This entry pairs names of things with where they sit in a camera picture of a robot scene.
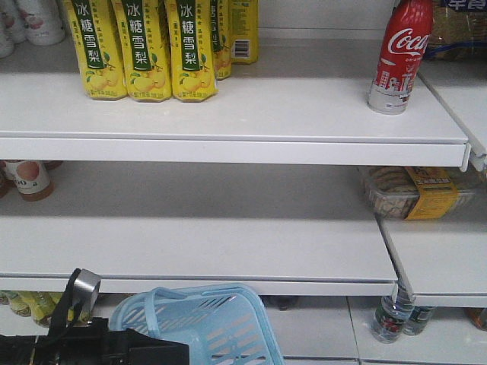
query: white shelf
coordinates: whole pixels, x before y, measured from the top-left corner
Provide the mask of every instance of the white shelf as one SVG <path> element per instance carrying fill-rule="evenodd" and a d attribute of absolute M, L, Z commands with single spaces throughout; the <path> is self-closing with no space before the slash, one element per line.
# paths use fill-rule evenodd
<path fill-rule="evenodd" d="M 235 65 L 204 103 L 137 103 L 86 97 L 70 40 L 22 43 L 0 60 L 0 156 L 460 166 L 467 137 L 420 80 L 404 114 L 367 107 L 379 48 L 376 40 L 262 40 L 260 60 Z"/>
<path fill-rule="evenodd" d="M 110 318 L 121 296 L 111 296 L 94 308 L 94 316 Z M 286 311 L 268 307 L 267 313 L 283 356 L 299 364 L 356 364 L 358 359 L 349 307 L 345 297 L 301 297 Z M 0 306 L 2 335 L 46 335 L 47 328 L 31 318 L 16 316 Z"/>
<path fill-rule="evenodd" d="M 259 294 L 383 295 L 396 274 L 354 167 L 65 162 L 2 199 L 0 287 L 104 292 L 245 281 Z"/>
<path fill-rule="evenodd" d="M 487 198 L 438 221 L 380 221 L 408 292 L 420 306 L 487 306 Z"/>
<path fill-rule="evenodd" d="M 487 363 L 487 332 L 471 324 L 461 308 L 438 308 L 420 335 L 401 335 L 396 342 L 383 344 L 371 334 L 380 298 L 349 302 L 362 363 Z"/>
<path fill-rule="evenodd" d="M 423 62 L 423 81 L 469 138 L 474 156 L 486 159 L 487 64 L 481 59 Z"/>

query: shopping basket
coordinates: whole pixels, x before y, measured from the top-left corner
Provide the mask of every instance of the shopping basket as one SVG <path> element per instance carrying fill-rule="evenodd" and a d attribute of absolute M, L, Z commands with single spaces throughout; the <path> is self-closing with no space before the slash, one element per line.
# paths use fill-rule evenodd
<path fill-rule="evenodd" d="M 242 284 L 136 294 L 115 309 L 110 329 L 188 344 L 192 365 L 284 365 L 262 301 Z"/>

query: yellow package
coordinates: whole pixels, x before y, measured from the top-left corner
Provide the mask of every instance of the yellow package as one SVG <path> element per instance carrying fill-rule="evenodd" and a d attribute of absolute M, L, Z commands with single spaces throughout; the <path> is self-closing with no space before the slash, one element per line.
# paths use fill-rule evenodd
<path fill-rule="evenodd" d="M 230 0 L 210 0 L 212 42 L 218 80 L 231 74 Z"/>
<path fill-rule="evenodd" d="M 230 0 L 231 61 L 252 63 L 259 58 L 259 2 Z"/>
<path fill-rule="evenodd" d="M 64 6 L 88 96 L 98 100 L 125 97 L 122 52 L 110 2 L 64 0 Z"/>
<path fill-rule="evenodd" d="M 138 101 L 172 97 L 169 34 L 163 0 L 112 0 L 127 90 Z"/>
<path fill-rule="evenodd" d="M 218 92 L 208 0 L 165 0 L 173 95 L 203 101 Z"/>

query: barcode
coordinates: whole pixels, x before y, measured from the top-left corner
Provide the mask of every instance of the barcode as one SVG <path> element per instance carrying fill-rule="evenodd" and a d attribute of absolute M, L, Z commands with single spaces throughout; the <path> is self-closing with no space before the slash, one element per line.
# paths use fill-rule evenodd
<path fill-rule="evenodd" d="M 250 58 L 250 40 L 235 40 L 232 51 L 234 59 Z"/>

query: coca-cola bottle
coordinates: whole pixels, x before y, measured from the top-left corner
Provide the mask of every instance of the coca-cola bottle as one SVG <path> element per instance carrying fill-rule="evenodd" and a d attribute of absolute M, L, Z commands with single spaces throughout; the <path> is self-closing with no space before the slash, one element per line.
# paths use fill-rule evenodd
<path fill-rule="evenodd" d="M 374 111 L 400 114 L 406 109 L 432 25 L 431 0 L 402 0 L 394 10 L 368 94 Z"/>

